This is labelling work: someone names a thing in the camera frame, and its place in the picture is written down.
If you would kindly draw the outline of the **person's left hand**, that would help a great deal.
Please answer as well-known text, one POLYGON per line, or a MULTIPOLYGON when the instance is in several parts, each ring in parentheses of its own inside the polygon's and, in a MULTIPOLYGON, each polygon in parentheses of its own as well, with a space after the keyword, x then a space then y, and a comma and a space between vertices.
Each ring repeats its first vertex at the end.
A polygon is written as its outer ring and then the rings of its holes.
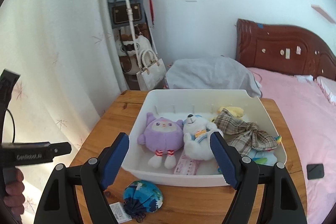
POLYGON ((4 203, 11 210, 12 214, 20 217, 24 211, 25 196, 23 191, 25 186, 23 184, 24 176, 20 169, 15 169, 15 179, 6 183, 7 196, 4 198, 4 203))

